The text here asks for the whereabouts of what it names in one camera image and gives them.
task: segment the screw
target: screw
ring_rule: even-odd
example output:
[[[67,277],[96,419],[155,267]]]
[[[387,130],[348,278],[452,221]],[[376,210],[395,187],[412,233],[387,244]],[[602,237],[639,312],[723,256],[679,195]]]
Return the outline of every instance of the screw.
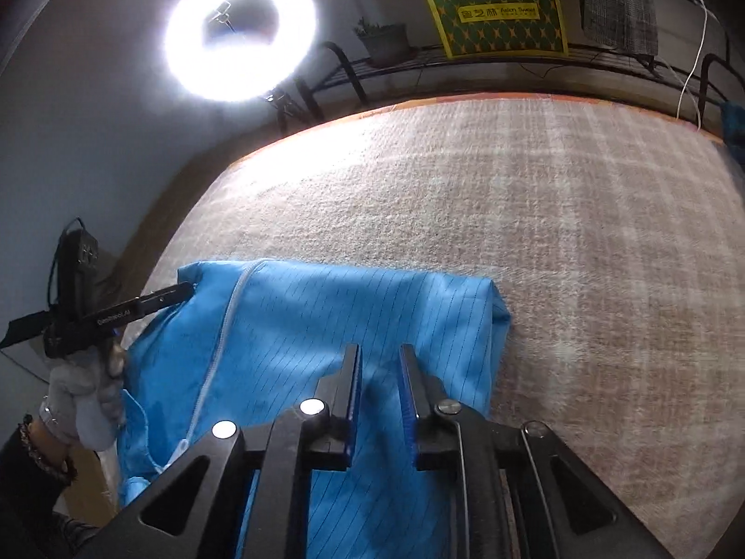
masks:
[[[212,434],[215,435],[217,439],[227,439],[230,436],[235,435],[236,431],[236,424],[231,423],[229,420],[221,420],[212,427]]]
[[[463,405],[456,399],[442,399],[441,402],[437,403],[437,409],[443,414],[452,416],[453,414],[460,412],[461,409],[463,409]]]
[[[530,422],[525,423],[524,427],[525,432],[528,433],[529,436],[541,437],[550,433],[549,427],[538,420],[530,420]]]
[[[300,404],[300,411],[305,416],[315,416],[323,412],[323,409],[325,409],[325,403],[315,397],[313,399],[306,399]]]

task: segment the bracelet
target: bracelet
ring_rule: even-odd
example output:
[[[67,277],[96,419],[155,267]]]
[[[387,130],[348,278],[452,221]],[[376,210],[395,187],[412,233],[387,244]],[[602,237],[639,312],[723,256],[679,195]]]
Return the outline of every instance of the bracelet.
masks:
[[[26,414],[23,417],[23,422],[18,427],[18,433],[21,436],[21,445],[28,454],[28,457],[38,466],[44,473],[57,479],[61,484],[68,486],[72,483],[73,479],[77,476],[77,471],[72,464],[72,460],[67,457],[62,463],[62,468],[58,469],[47,462],[46,458],[34,447],[31,442],[31,438],[28,434],[28,427],[31,425],[34,418],[31,414]]]

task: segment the white glove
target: white glove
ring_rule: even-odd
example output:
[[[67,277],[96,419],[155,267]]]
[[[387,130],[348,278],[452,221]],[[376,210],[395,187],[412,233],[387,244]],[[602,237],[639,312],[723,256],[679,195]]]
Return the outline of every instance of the white glove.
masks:
[[[53,364],[49,392],[39,408],[53,436],[66,445],[80,440],[95,451],[113,445],[124,423],[121,391],[125,358],[124,349],[107,343]]]

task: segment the yellow bag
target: yellow bag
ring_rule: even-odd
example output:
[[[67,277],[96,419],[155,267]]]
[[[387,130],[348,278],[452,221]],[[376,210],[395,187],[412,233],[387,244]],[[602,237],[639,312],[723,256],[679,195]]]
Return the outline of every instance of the yellow bag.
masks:
[[[569,55],[559,0],[427,0],[449,59]]]

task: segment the white zipper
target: white zipper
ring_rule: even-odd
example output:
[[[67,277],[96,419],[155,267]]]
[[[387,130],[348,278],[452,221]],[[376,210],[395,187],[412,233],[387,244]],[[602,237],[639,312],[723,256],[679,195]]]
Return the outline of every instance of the white zipper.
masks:
[[[170,455],[169,461],[166,463],[165,466],[163,466],[163,468],[159,469],[159,472],[163,472],[164,470],[169,468],[169,466],[172,465],[176,461],[176,459],[180,457],[181,454],[183,454],[186,450],[189,449],[189,445],[191,445],[191,439],[194,436],[194,433],[196,430],[196,424],[199,422],[199,417],[202,414],[202,408],[204,407],[204,402],[207,399],[207,393],[210,392],[212,380],[215,378],[215,374],[217,373],[217,367],[220,365],[220,361],[223,357],[223,351],[225,350],[225,344],[227,342],[228,334],[230,333],[230,327],[232,326],[233,316],[235,315],[235,312],[237,309],[237,302],[241,298],[243,288],[246,285],[248,278],[251,277],[251,274],[254,271],[256,271],[259,265],[263,265],[263,263],[267,262],[268,260],[270,259],[260,259],[258,261],[253,262],[252,265],[249,266],[243,273],[241,273],[241,276],[238,278],[236,282],[236,287],[233,288],[233,291],[230,294],[230,301],[228,302],[228,308],[225,310],[225,315],[223,316],[223,322],[220,328],[220,338],[218,338],[217,346],[215,347],[214,353],[212,353],[212,359],[210,361],[210,368],[207,369],[207,375],[205,376],[204,382],[202,383],[202,388],[200,388],[199,390],[199,395],[196,396],[196,403],[194,406],[194,410],[191,413],[191,422],[189,423],[189,431],[186,433],[186,437],[184,437],[184,439],[181,439],[176,444],[176,449],[174,450],[174,453]]]

